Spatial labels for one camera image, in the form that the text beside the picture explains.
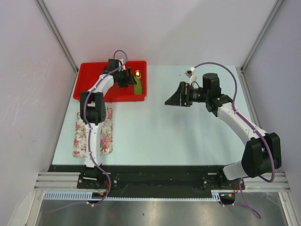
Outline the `green paper napkin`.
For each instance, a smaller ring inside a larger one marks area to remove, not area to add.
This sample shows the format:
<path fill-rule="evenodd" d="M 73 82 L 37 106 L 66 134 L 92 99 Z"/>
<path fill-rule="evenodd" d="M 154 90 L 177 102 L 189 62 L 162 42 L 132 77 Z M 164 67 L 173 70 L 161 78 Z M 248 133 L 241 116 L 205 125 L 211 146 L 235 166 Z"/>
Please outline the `green paper napkin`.
<path fill-rule="evenodd" d="M 142 95 L 143 94 L 143 87 L 141 80 L 137 77 L 135 77 L 136 84 L 134 85 L 134 94 L 135 95 Z"/>

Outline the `iridescent rainbow spoon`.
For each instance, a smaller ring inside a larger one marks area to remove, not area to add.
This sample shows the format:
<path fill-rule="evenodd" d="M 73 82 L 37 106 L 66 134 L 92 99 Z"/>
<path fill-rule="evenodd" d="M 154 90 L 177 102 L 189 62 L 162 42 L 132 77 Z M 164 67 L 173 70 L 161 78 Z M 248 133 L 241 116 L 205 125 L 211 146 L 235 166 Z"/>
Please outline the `iridescent rainbow spoon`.
<path fill-rule="evenodd" d="M 142 77 L 142 73 L 139 71 L 139 70 L 136 70 L 135 71 L 135 78 L 137 78 L 137 79 L 141 79 L 141 77 Z"/>

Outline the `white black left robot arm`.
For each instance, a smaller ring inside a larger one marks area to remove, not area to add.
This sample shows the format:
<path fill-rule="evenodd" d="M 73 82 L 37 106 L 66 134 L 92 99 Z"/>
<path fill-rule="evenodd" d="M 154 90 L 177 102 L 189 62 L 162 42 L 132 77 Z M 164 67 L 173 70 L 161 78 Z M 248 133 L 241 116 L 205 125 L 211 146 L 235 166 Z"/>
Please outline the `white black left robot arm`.
<path fill-rule="evenodd" d="M 106 118 L 104 96 L 115 83 L 128 84 L 126 59 L 109 59 L 108 66 L 100 73 L 98 80 L 80 94 L 80 117 L 86 128 L 86 157 L 82 176 L 93 188 L 104 182 L 101 166 L 100 135 Z"/>

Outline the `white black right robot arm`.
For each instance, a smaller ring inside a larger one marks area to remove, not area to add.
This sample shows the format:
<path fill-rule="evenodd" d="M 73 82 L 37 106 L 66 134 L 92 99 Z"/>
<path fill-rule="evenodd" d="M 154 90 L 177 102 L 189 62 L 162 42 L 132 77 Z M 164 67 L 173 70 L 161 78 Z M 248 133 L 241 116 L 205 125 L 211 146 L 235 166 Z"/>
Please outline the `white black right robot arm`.
<path fill-rule="evenodd" d="M 275 173 L 282 166 L 280 137 L 267 133 L 246 119 L 233 105 L 234 101 L 222 94 L 220 80 L 215 73 L 203 75 L 203 86 L 180 82 L 176 92 L 165 101 L 165 105 L 190 107 L 194 102 L 205 103 L 206 109 L 226 123 L 245 146 L 242 159 L 226 165 L 217 177 L 217 184 L 228 189 L 239 178 L 261 177 Z"/>

